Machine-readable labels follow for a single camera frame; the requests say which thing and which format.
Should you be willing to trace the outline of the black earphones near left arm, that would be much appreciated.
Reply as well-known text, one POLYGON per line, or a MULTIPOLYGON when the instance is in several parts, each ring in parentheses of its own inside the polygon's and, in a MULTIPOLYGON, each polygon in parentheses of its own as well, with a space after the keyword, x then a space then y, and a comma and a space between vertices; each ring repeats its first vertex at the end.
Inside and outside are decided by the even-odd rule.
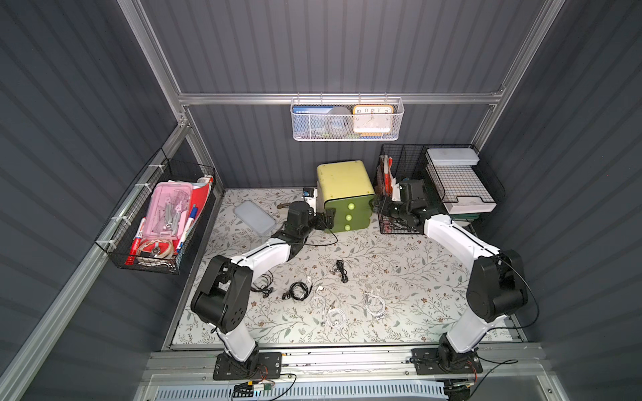
POLYGON ((251 286, 251 292, 260 293, 264 298, 274 292, 274 274, 266 272, 259 276, 251 286))

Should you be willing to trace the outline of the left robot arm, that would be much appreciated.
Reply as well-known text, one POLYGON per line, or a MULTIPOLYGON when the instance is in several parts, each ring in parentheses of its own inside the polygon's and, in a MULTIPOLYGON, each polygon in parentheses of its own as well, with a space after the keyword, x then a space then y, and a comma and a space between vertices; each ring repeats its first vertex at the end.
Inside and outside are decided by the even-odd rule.
POLYGON ((286 222, 267 242, 236 257, 218 255, 210 260, 190 309, 214 328, 224 345, 222 356, 229 362, 247 370, 255 369, 259 362, 259 346, 243 322, 255 279, 294 259, 310 244, 313 231, 330 232, 335 217, 334 209, 317 213, 297 200, 289 205, 286 222))

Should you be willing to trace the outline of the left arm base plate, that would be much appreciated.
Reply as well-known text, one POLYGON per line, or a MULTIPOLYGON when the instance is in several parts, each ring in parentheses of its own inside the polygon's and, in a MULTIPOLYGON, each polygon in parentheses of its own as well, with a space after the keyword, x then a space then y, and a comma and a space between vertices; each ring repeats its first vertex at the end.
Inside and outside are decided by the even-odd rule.
POLYGON ((223 353, 217 356, 212 379, 215 381, 278 379, 282 367, 281 353, 260 352, 251 355, 245 362, 238 362, 232 356, 223 353))

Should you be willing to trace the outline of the green yellow drawer cabinet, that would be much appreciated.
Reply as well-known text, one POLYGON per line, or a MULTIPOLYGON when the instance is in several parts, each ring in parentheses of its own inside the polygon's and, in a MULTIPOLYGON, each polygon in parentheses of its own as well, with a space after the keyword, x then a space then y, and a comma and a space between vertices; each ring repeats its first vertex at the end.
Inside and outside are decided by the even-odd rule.
POLYGON ((329 230, 354 232, 369 227, 376 193, 362 160, 319 165, 317 177, 329 230))

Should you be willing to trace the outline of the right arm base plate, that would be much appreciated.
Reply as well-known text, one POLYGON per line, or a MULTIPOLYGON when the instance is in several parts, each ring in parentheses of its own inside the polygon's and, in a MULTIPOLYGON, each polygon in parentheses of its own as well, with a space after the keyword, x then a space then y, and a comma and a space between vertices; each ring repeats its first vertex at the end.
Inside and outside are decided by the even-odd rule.
POLYGON ((412 349, 409 363, 419 375, 480 374, 483 366, 475 352, 458 354, 448 349, 412 349))

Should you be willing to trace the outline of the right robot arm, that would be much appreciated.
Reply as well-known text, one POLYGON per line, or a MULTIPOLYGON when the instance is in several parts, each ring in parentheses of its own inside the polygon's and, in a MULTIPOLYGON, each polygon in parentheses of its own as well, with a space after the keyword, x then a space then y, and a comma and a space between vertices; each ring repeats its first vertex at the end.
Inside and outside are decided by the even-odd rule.
POLYGON ((421 180, 376 187, 379 214, 403 228, 421 232, 446 248, 469 273, 466 311, 440 337, 436 350, 411 358, 415 365, 444 373, 481 371, 477 346, 508 315, 528 304, 530 289, 523 261, 514 251, 502 251, 460 227, 447 214, 429 205, 421 180))

